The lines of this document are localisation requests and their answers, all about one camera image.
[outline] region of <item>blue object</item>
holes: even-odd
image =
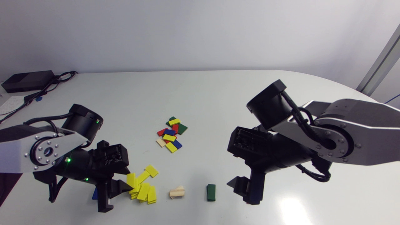
[[[95,188],[93,196],[92,196],[93,200],[97,200],[97,188]]]
[[[168,129],[166,129],[166,130],[164,130],[164,134],[165,134],[165,135],[172,135],[172,136],[174,136],[174,135],[175,135],[175,131],[174,131],[174,130],[168,130]]]
[[[175,141],[174,142],[171,142],[177,149],[180,149],[181,147],[182,147],[182,144],[181,143],[179,143],[179,141],[177,141],[176,139],[175,139]]]

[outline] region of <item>wooden block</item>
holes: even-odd
[[[143,183],[142,188],[139,191],[137,199],[145,201],[147,198],[147,193],[149,192],[149,189],[150,189],[150,184]]]
[[[158,174],[158,171],[152,165],[146,166],[145,170],[149,172],[151,177],[155,177]]]
[[[168,148],[168,150],[171,151],[171,153],[174,153],[177,150],[177,148],[172,144],[172,142],[167,143],[165,146]]]
[[[174,135],[176,135],[178,133],[178,127],[179,127],[179,124],[175,124],[172,126],[172,129],[175,131]]]
[[[138,182],[139,184],[141,184],[144,180],[146,180],[146,178],[148,178],[150,176],[149,172],[147,171],[143,171],[142,174],[140,174],[138,176]]]
[[[170,190],[170,198],[185,196],[185,189],[173,189]]]
[[[166,129],[166,130],[164,130],[164,134],[165,134],[165,135],[175,135],[175,131],[174,131],[174,130]]]
[[[157,139],[156,142],[160,145],[160,147],[164,147],[167,144],[162,138]]]
[[[171,135],[164,135],[164,136],[162,136],[162,139],[167,140],[167,141],[175,141],[176,137],[171,136]]]
[[[178,134],[183,134],[188,129],[187,126],[183,125],[182,123],[178,124]]]
[[[207,185],[207,201],[215,201],[215,185]]]
[[[156,186],[151,186],[149,189],[149,192],[147,193],[147,199],[148,199],[148,204],[151,204],[151,202],[157,200],[157,195],[156,195]]]
[[[174,142],[171,142],[175,147],[176,147],[176,149],[180,149],[180,148],[182,148],[182,144],[181,143],[179,143],[179,141],[178,140],[175,140]]]
[[[158,131],[157,134],[158,134],[159,136],[163,135],[163,134],[164,134],[164,131],[165,131],[166,129],[168,129],[168,128],[165,128],[165,129],[162,129],[162,130]]]
[[[174,120],[168,121],[168,124],[169,124],[170,126],[175,125],[175,124],[178,124],[178,123],[180,123],[180,120],[179,120],[179,119],[174,119]]]

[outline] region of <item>black cable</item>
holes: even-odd
[[[385,102],[385,104],[388,104],[391,100],[393,100],[393,99],[395,99],[395,98],[397,98],[399,96],[400,96],[400,94],[396,95],[395,97],[391,98],[389,101]]]
[[[328,182],[329,179],[330,179],[330,176],[331,176],[329,171],[326,171],[324,173],[324,175],[321,175],[321,174],[317,174],[317,173],[311,172],[310,170],[306,169],[301,164],[296,165],[296,167],[299,168],[302,173],[307,174],[308,176],[310,176],[311,178],[313,178],[314,180],[319,181],[319,182]]]
[[[31,125],[32,123],[37,123],[37,122],[40,122],[40,121],[61,120],[61,119],[65,119],[65,118],[67,118],[67,117],[70,117],[70,116],[72,116],[72,115],[73,115],[73,113],[72,113],[72,112],[69,112],[69,113],[67,113],[67,114],[63,114],[63,115],[59,115],[59,116],[38,117],[38,118],[30,119],[30,120],[24,122],[23,124]]]
[[[11,112],[2,114],[2,115],[7,115],[7,114],[8,114],[8,115],[7,115],[6,117],[4,117],[3,119],[0,120],[0,124],[1,124],[2,122],[4,122],[6,119],[8,119],[8,118],[10,118],[11,116],[13,116],[13,115],[14,115],[15,113],[17,113],[19,110],[21,110],[21,109],[23,109],[24,107],[28,106],[34,99],[36,99],[37,97],[39,97],[39,96],[40,96],[43,92],[45,92],[51,85],[57,84],[57,85],[56,85],[53,89],[51,89],[50,91],[54,90],[54,89],[58,86],[58,84],[70,80],[70,79],[71,79],[72,77],[74,77],[77,73],[78,73],[78,72],[76,72],[76,71],[73,70],[73,71],[70,71],[70,72],[62,73],[62,74],[59,75],[59,76],[55,76],[55,78],[54,78],[52,81],[50,81],[41,91],[39,91],[36,95],[34,95],[30,100],[26,101],[22,106],[18,107],[17,109],[15,109],[15,110],[13,110],[13,111],[11,111]],[[65,75],[67,75],[67,74],[71,74],[71,75],[70,75],[68,78],[66,78],[66,79],[61,79],[62,76],[65,76]]]

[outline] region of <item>rectangular block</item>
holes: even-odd
[[[149,189],[150,189],[150,184],[143,183],[142,188],[139,191],[137,199],[145,201],[147,198],[147,193],[149,192]]]
[[[156,195],[156,186],[151,186],[149,189],[149,192],[147,193],[147,199],[148,199],[148,204],[150,202],[157,200],[157,195]]]
[[[168,128],[165,128],[165,129],[162,129],[162,130],[158,131],[157,134],[159,136],[163,135],[164,134],[164,130],[166,130],[166,129],[168,129]]]
[[[167,143],[165,146],[166,146],[166,147],[168,148],[168,150],[170,150],[172,153],[174,153],[174,152],[177,150],[177,148],[172,144],[172,142]]]
[[[187,126],[183,125],[182,123],[178,124],[178,134],[183,134],[188,129]]]
[[[146,166],[145,170],[149,172],[151,177],[155,177],[158,174],[158,171],[152,165]]]
[[[179,124],[175,124],[172,126],[172,130],[175,131],[174,135],[176,135],[178,133],[178,127],[179,127]]]
[[[207,201],[215,201],[215,185],[207,185]]]
[[[162,138],[157,139],[156,142],[160,145],[160,147],[164,147],[167,144]]]
[[[135,173],[128,173],[126,175],[126,183],[135,188],[135,178],[136,178],[136,174]]]
[[[138,195],[139,195],[139,192],[134,193],[134,194],[131,194],[131,195],[130,195],[130,199],[135,199],[135,198],[138,197]]]
[[[141,184],[144,180],[146,180],[146,178],[148,178],[150,176],[149,172],[147,171],[143,171],[142,174],[140,174],[138,176],[138,182],[139,184]]]
[[[132,190],[130,190],[128,193],[130,194],[135,194],[138,193],[140,191],[140,184],[137,178],[135,178],[135,182],[134,182],[134,188]]]
[[[168,130],[168,129],[166,129],[166,130],[164,130],[164,134],[165,135],[175,135],[175,131],[174,130]]]
[[[162,136],[162,139],[167,140],[167,141],[175,141],[176,137],[171,136],[171,135],[164,135],[164,136]]]
[[[179,143],[178,140],[175,140],[174,142],[171,142],[171,143],[176,147],[176,149],[180,149],[182,147],[182,144]]]
[[[175,118],[175,117],[171,117],[171,118],[168,120],[168,122],[166,122],[165,124],[167,124],[168,126],[172,127],[172,126],[170,125],[169,122],[170,122],[171,120],[174,120],[174,119],[176,119],[176,118]]]
[[[174,120],[168,121],[168,124],[170,126],[178,124],[178,123],[180,123],[180,119],[174,119]]]

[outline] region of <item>black box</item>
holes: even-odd
[[[12,75],[1,86],[7,93],[42,90],[54,78],[51,70],[26,72]]]

